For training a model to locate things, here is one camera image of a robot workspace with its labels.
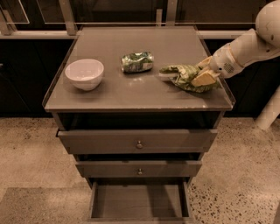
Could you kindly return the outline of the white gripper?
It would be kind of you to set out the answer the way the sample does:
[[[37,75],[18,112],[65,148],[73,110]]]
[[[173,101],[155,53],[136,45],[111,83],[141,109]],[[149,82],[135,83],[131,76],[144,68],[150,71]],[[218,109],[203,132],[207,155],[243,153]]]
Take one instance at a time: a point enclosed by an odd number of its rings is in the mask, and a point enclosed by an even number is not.
[[[230,44],[226,44],[218,49],[212,57],[209,56],[199,62],[196,67],[202,70],[204,67],[210,66],[212,70],[200,73],[192,81],[195,87],[207,86],[214,84],[217,77],[221,74],[225,79],[231,78],[243,70],[243,67],[236,61]]]

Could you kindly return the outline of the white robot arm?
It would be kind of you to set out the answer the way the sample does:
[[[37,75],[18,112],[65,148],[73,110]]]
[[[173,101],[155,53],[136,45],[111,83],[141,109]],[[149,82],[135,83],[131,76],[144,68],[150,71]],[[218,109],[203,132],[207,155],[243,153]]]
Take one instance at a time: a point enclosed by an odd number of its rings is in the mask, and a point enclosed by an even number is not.
[[[202,60],[202,68],[191,81],[195,87],[211,85],[218,76],[231,78],[245,67],[280,55],[280,0],[266,4],[255,19],[255,29],[218,49]]]

